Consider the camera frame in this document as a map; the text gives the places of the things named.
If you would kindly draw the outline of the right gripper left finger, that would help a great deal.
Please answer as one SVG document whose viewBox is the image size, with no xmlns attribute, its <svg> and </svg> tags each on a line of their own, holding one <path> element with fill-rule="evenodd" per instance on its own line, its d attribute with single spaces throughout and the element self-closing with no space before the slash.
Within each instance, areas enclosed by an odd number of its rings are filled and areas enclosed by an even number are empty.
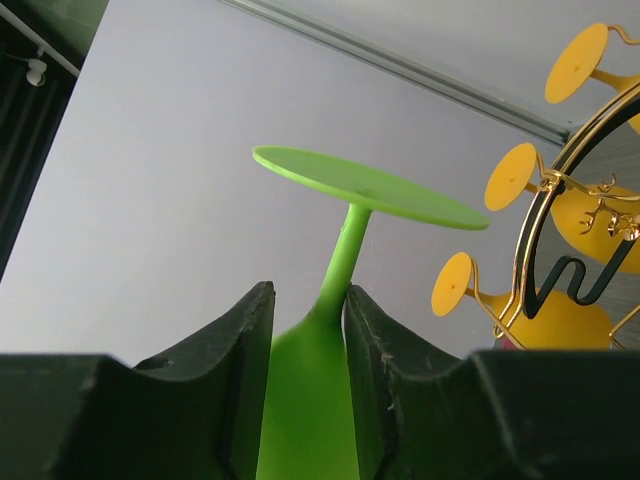
<svg viewBox="0 0 640 480">
<path fill-rule="evenodd" d="M 105 354 L 1 358 L 5 479 L 252 479 L 275 289 L 134 367 Z"/>
</svg>

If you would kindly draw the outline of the orange goblet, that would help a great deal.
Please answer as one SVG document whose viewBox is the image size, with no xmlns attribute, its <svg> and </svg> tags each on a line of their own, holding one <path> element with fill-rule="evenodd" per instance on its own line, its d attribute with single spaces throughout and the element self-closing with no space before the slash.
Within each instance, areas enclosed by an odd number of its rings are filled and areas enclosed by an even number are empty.
<svg viewBox="0 0 640 480">
<path fill-rule="evenodd" d="M 553 65 L 545 85 L 548 103 L 564 102 L 589 79 L 606 84 L 618 93 L 639 81 L 638 74 L 624 77 L 599 69 L 611 32 L 615 32 L 626 45 L 639 45 L 639 39 L 631 37 L 621 25 L 595 23 L 586 27 L 568 44 Z"/>
<path fill-rule="evenodd" d="M 623 241 L 633 244 L 619 270 L 639 272 L 639 194 L 616 184 L 569 183 L 547 169 L 531 143 L 511 149 L 491 174 L 484 196 L 491 211 L 511 205 L 523 192 L 554 192 L 550 212 L 556 230 L 579 253 L 606 264 Z"/>
<path fill-rule="evenodd" d="M 496 335 L 521 350 L 607 350 L 612 322 L 597 305 L 579 306 L 564 292 L 551 292 L 541 309 L 529 319 L 511 293 L 489 295 L 480 291 L 479 269 L 465 252 L 454 254 L 440 271 L 431 295 L 437 316 L 453 312 L 463 297 L 476 301 L 490 318 Z"/>
</svg>

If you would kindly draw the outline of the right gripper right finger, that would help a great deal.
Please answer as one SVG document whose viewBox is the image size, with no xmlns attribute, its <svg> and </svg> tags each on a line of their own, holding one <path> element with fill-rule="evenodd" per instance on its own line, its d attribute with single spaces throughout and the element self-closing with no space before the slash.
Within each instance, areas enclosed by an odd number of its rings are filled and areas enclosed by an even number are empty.
<svg viewBox="0 0 640 480">
<path fill-rule="evenodd" d="M 480 350 L 459 359 L 348 290 L 364 479 L 635 479 L 639 356 Z"/>
</svg>

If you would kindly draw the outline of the green goblet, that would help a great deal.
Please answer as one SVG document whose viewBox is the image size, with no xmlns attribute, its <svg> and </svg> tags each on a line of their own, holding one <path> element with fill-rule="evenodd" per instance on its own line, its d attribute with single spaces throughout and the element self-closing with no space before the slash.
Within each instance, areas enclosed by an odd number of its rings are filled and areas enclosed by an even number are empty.
<svg viewBox="0 0 640 480">
<path fill-rule="evenodd" d="M 484 230 L 487 217 L 447 195 L 371 166 L 286 146 L 257 146 L 254 159 L 291 181 L 348 205 L 318 297 L 272 343 L 261 427 L 259 479 L 359 476 L 347 354 L 341 327 L 370 216 Z"/>
</svg>

